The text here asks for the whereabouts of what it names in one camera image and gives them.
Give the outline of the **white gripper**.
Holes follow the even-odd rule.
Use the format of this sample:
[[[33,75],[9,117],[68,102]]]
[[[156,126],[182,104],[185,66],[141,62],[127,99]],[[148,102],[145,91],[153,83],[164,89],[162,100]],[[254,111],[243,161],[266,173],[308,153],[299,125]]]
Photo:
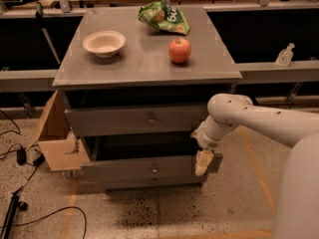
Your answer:
[[[213,126],[202,122],[190,137],[195,138],[197,144],[204,149],[197,152],[195,161],[195,175],[203,176],[214,158],[212,150],[219,144],[219,134]]]

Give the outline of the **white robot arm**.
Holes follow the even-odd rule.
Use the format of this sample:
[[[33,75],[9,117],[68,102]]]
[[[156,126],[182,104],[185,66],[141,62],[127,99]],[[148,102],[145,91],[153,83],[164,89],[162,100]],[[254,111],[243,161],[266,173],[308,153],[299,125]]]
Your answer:
[[[221,139],[239,125],[291,148],[280,179],[272,239],[319,239],[319,115],[256,106],[243,95],[218,94],[191,134],[201,150],[195,174],[204,175]]]

